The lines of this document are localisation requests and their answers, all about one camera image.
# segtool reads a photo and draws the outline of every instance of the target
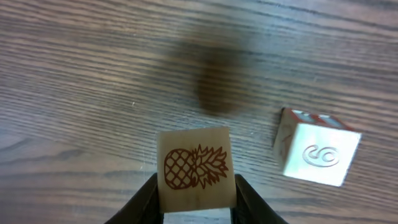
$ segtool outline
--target brown pineapple print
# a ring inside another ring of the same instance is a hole
[[[164,179],[166,184],[174,190],[196,187],[199,183],[202,188],[206,182],[210,185],[220,181],[219,176],[226,177],[226,152],[220,147],[216,151],[207,147],[192,152],[186,149],[173,149],[164,159]]]

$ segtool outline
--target block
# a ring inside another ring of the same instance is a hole
[[[162,213],[236,205],[228,128],[159,133],[157,171]]]
[[[285,176],[341,186],[360,139],[334,116],[285,108],[273,150]]]

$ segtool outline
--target cube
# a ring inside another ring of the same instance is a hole
[[[360,139],[334,116],[285,108],[273,150],[285,176],[339,187]]]
[[[157,170],[162,213],[236,205],[228,128],[159,133]]]

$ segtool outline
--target pineapple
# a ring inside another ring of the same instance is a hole
[[[223,148],[217,150],[207,147],[192,152],[186,149],[173,149],[164,159],[164,178],[166,184],[174,190],[196,187],[199,183],[204,189],[206,182],[209,185],[220,181],[220,177],[226,177],[225,165],[226,152]]]

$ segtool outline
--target wooden table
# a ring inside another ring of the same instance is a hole
[[[398,1],[0,1],[1,223],[103,223],[160,131],[229,126],[290,223],[398,223]],[[340,188],[280,174],[280,109],[363,133]],[[229,223],[229,211],[166,223]]]

